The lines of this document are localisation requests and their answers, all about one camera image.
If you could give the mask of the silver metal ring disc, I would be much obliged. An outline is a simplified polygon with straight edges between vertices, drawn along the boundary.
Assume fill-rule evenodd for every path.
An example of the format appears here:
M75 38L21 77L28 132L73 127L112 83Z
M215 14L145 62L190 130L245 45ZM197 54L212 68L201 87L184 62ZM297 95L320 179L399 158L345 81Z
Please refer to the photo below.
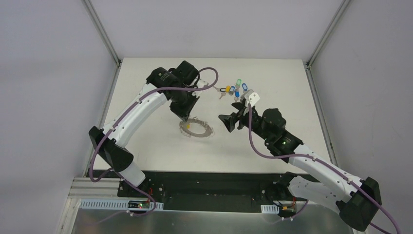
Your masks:
M195 138L208 138L213 136L213 128L206 122L197 118L189 118L186 122L181 121L179 123L179 129L181 134L186 137L195 137Z

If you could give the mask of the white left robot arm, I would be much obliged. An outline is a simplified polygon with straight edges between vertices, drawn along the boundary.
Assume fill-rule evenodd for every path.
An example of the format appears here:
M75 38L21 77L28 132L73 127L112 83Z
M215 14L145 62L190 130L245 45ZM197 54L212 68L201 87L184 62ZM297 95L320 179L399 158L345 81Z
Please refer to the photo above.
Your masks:
M142 90L123 113L102 129L90 129L94 152L131 183L130 191L136 197L145 196L149 185L126 145L146 119L167 101L171 101L170 110L181 120L187 121L199 99L193 93L198 81L199 71L187 61L168 70L159 67L148 76Z

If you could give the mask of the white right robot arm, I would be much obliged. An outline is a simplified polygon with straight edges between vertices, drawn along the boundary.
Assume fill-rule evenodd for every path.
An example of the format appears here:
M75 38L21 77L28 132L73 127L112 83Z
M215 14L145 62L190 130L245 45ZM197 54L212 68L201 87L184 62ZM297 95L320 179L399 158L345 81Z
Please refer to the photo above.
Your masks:
M243 103L235 102L232 106L238 112L218 116L229 132L247 127L249 135L256 134L264 140L271 154L269 159L281 159L316 179L311 182L295 173L285 173L276 183L276 192L281 199L294 196L313 201L332 210L348 226L360 232L371 225L382 204L379 183L375 179L362 179L319 157L286 130L286 120L277 108L266 109L259 115L255 108L248 108Z

